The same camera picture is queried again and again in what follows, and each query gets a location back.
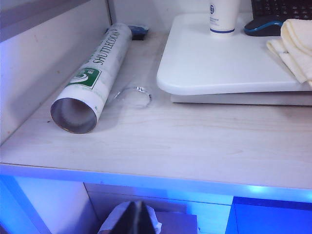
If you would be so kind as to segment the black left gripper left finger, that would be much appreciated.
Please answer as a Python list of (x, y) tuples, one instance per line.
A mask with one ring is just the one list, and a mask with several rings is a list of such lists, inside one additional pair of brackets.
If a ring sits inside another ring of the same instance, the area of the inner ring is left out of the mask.
[(138, 209), (135, 202), (131, 202), (116, 223), (117, 234), (138, 233)]

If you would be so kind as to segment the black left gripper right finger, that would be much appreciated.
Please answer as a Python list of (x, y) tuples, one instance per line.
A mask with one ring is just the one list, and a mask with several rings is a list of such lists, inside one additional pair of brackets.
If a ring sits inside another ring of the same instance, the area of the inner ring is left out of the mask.
[(138, 216), (138, 233), (139, 234), (155, 234), (155, 229), (152, 220), (149, 216), (147, 206), (144, 202), (139, 202)]

